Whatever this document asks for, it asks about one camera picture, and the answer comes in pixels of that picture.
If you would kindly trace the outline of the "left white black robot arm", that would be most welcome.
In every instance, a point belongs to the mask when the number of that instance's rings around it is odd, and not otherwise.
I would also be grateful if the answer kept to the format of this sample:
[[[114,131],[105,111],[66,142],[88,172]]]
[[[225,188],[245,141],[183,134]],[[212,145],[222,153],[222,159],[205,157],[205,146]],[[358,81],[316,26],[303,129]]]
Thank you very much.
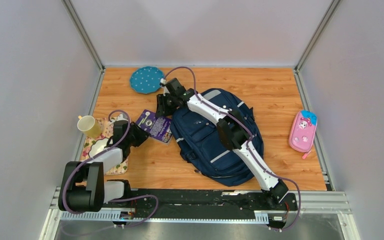
[[[135,122],[114,122],[113,135],[103,139],[102,151],[82,162],[66,164],[58,197],[58,208],[74,214],[98,212],[105,203],[113,201],[128,207],[133,194],[127,190],[126,180],[105,181],[104,175],[111,168],[123,163],[131,152],[149,138],[150,134]]]

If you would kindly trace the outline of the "navy blue backpack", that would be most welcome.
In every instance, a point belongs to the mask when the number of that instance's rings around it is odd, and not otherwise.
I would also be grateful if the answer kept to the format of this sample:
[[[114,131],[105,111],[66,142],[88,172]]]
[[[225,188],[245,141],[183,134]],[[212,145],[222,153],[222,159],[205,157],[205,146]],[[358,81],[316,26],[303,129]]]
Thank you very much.
[[[210,88],[202,95],[221,108],[240,111],[244,124],[253,134],[253,146],[263,156],[264,142],[253,109],[221,88]],[[192,164],[198,173],[227,187],[241,185],[254,177],[242,159],[222,145],[216,125],[203,116],[187,108],[178,108],[172,115],[170,130],[180,148],[181,157]]]

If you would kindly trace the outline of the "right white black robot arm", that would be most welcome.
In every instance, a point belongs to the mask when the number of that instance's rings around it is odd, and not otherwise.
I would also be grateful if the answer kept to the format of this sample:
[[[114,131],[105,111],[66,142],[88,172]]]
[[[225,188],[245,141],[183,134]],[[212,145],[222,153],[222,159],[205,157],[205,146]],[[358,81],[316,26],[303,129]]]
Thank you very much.
[[[264,142],[253,109],[233,93],[211,88],[186,89],[178,79],[162,79],[156,114],[171,117],[170,130],[181,157],[202,175],[227,187],[255,178],[273,210],[285,203],[289,189],[263,159]]]

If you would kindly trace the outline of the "purple treehouse book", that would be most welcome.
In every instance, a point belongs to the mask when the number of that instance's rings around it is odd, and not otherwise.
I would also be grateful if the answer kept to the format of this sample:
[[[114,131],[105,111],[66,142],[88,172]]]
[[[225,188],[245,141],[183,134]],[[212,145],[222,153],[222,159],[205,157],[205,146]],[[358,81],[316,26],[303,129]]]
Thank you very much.
[[[157,117],[156,113],[144,109],[135,123],[144,131],[150,134],[150,137],[164,144],[168,144],[172,139],[170,129],[172,120],[168,117]]]

